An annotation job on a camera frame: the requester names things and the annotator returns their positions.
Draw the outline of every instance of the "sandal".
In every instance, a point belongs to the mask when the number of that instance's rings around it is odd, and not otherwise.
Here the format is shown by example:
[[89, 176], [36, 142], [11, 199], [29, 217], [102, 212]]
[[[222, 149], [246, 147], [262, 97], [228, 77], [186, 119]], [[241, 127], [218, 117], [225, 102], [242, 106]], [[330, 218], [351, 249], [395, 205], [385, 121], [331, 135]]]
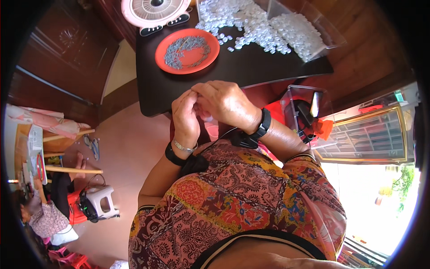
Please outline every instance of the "sandal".
[[92, 149], [92, 143], [91, 143], [91, 139], [89, 138], [88, 134], [84, 134], [83, 135], [83, 142], [85, 143], [85, 145], [89, 148]]
[[95, 160], [96, 161], [98, 161], [99, 160], [99, 158], [100, 158], [100, 155], [99, 155], [99, 150], [98, 150], [98, 141], [97, 141], [97, 139], [96, 138], [94, 138], [93, 140], [92, 140], [92, 144], [91, 144], [92, 146], [91, 146], [91, 150], [92, 150], [92, 152], [93, 152], [93, 154], [94, 154], [94, 158], [95, 158]]

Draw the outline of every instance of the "gold frame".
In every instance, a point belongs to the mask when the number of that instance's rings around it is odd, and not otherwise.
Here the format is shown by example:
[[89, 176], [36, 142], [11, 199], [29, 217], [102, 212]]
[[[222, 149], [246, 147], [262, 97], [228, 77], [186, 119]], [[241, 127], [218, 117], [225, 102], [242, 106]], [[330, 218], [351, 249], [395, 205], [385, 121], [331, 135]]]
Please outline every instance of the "gold frame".
[[397, 112], [397, 116], [399, 118], [400, 121], [400, 129], [402, 131], [402, 138], [403, 138], [403, 152], [405, 153], [404, 158], [390, 158], [390, 159], [349, 159], [349, 158], [323, 158], [319, 152], [317, 151], [317, 149], [315, 149], [316, 154], [318, 155], [318, 157], [320, 158], [320, 160], [322, 161], [366, 161], [366, 162], [393, 162], [393, 161], [407, 161], [408, 160], [408, 146], [407, 146], [407, 134], [406, 134], [406, 127], [405, 127], [405, 121], [403, 119], [403, 113], [402, 113], [402, 109], [400, 107], [399, 104], [395, 104], [395, 105], [391, 105], [388, 106], [386, 108], [381, 108], [375, 111], [371, 111], [371, 112], [367, 112], [361, 115], [357, 115], [348, 119], [344, 119], [338, 122], [335, 122], [335, 124], [333, 125], [333, 127], [335, 126], [340, 126], [340, 125], [344, 125], [344, 124], [349, 124], [352, 122], [356, 122], [356, 121], [360, 121], [360, 120], [365, 120], [371, 117], [375, 117], [375, 116], [379, 116], [379, 115], [383, 115], [383, 114], [387, 114], [390, 113], [391, 111], [395, 110]]

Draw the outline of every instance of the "pink fan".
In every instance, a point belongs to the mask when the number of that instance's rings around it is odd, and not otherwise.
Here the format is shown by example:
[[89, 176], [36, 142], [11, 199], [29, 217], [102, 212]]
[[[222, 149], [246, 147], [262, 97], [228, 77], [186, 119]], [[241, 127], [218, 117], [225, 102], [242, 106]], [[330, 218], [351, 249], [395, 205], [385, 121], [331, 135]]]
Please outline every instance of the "pink fan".
[[163, 26], [174, 26], [186, 22], [190, 15], [186, 12], [191, 0], [122, 0], [121, 10], [126, 20], [140, 27], [140, 35], [145, 37]]

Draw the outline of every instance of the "orange plate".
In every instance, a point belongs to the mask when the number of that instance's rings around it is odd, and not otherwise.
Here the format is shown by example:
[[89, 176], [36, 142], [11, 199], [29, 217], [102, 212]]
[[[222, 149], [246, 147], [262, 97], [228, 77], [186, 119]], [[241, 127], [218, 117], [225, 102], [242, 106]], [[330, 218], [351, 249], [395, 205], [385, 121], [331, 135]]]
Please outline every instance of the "orange plate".
[[[184, 56], [180, 58], [183, 68], [182, 69], [175, 69], [165, 64], [164, 62], [164, 55], [166, 54], [167, 47], [172, 44], [175, 40], [186, 37], [186, 36], [199, 36], [204, 37], [206, 39], [207, 44], [211, 48], [211, 52], [209, 52], [208, 57], [201, 62], [198, 66], [194, 67], [186, 67], [186, 65], [191, 65], [195, 62], [197, 62], [202, 56], [201, 52], [202, 49], [194, 49], [192, 51], [186, 51], [184, 50]], [[197, 71], [202, 70], [203, 68], [209, 66], [213, 61], [215, 61], [216, 57], [219, 53], [219, 43], [218, 39], [214, 37], [211, 33], [208, 33], [203, 30], [195, 29], [195, 28], [189, 28], [177, 31], [173, 34], [168, 35], [165, 39], [161, 41], [161, 43], [158, 45], [157, 50], [155, 51], [155, 62], [157, 63], [158, 67], [160, 67], [162, 70], [171, 73], [171, 74], [190, 74]]]

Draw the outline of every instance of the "white plastic stool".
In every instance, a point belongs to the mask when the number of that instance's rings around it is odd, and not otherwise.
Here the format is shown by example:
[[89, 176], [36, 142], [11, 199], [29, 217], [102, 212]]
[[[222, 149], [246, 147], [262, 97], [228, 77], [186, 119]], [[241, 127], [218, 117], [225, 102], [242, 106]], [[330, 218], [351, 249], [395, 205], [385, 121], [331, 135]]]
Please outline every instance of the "white plastic stool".
[[[115, 215], [120, 214], [120, 211], [114, 208], [114, 204], [112, 202], [111, 193], [113, 191], [114, 189], [111, 186], [105, 186], [105, 187], [97, 186], [86, 191], [86, 197], [94, 206], [99, 218], [109, 219]], [[109, 203], [110, 210], [108, 212], [104, 212], [100, 205], [100, 201], [105, 197], [107, 198]]]

